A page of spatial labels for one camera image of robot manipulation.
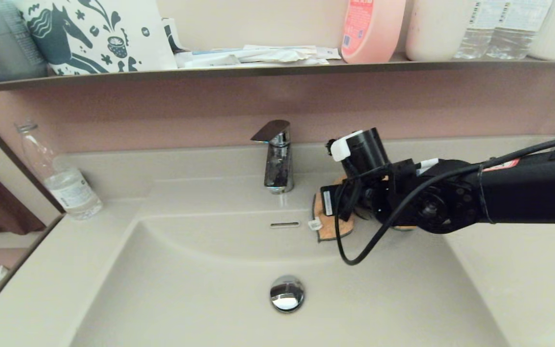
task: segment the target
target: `backsplash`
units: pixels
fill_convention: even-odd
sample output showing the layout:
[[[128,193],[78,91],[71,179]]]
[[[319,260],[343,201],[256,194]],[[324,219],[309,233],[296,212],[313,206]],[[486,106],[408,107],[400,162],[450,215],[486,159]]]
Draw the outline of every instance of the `backsplash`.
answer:
[[[0,135],[32,117],[68,152],[252,145],[267,121],[295,143],[555,134],[555,70],[526,68],[131,81],[0,92]]]

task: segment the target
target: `water bottle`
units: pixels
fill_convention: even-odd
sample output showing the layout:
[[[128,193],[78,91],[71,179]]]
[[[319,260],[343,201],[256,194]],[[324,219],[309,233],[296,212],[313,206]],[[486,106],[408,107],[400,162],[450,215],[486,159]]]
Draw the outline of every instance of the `water bottle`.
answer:
[[[17,126],[23,152],[33,174],[74,219],[88,219],[102,209],[100,198],[91,189],[81,172],[68,162],[53,143],[28,121]]]
[[[524,59],[544,22],[552,0],[511,0],[504,4],[487,55]]]
[[[458,52],[457,59],[478,59],[482,57],[494,33],[505,0],[479,0],[474,4],[468,28]]]

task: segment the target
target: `sink drain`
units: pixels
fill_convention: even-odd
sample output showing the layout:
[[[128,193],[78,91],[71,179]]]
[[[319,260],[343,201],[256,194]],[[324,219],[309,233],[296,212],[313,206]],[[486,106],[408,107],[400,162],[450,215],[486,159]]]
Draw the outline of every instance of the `sink drain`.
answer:
[[[271,285],[269,296],[279,312],[293,313],[304,303],[304,285],[294,276],[282,276]]]

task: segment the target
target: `gray container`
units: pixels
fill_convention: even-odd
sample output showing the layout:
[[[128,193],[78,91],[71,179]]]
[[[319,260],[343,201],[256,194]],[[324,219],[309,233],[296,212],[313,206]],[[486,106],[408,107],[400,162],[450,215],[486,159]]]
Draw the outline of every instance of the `gray container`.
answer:
[[[0,0],[0,82],[46,77],[46,61],[10,0]]]

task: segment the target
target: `faucet handle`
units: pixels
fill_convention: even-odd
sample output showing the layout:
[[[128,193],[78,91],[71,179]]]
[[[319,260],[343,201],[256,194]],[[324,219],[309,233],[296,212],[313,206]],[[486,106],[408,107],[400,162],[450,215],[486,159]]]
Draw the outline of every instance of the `faucet handle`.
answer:
[[[258,130],[251,140],[286,147],[291,144],[291,123],[286,120],[272,120]]]

